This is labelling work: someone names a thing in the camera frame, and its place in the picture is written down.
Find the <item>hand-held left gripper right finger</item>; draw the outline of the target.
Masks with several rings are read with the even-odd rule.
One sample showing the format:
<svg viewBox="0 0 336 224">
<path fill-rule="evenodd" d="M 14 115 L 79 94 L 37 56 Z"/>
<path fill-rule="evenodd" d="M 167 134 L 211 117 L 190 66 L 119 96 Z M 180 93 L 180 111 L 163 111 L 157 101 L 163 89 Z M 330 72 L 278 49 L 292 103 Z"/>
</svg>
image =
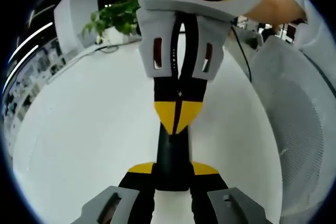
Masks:
<svg viewBox="0 0 336 224">
<path fill-rule="evenodd" d="M 195 223 L 270 223 L 264 208 L 238 188 L 229 188 L 216 169 L 198 162 L 192 165 Z"/>
</svg>

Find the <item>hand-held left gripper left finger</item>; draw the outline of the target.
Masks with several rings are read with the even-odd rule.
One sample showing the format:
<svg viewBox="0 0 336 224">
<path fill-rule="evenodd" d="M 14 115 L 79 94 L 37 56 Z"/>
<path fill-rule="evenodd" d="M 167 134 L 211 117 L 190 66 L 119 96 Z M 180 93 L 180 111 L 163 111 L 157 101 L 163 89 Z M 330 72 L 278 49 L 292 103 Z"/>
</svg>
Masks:
<svg viewBox="0 0 336 224">
<path fill-rule="evenodd" d="M 82 206 L 73 223 L 150 223 L 154 212 L 154 163 L 130 168 L 118 186 L 109 186 Z"/>
</svg>

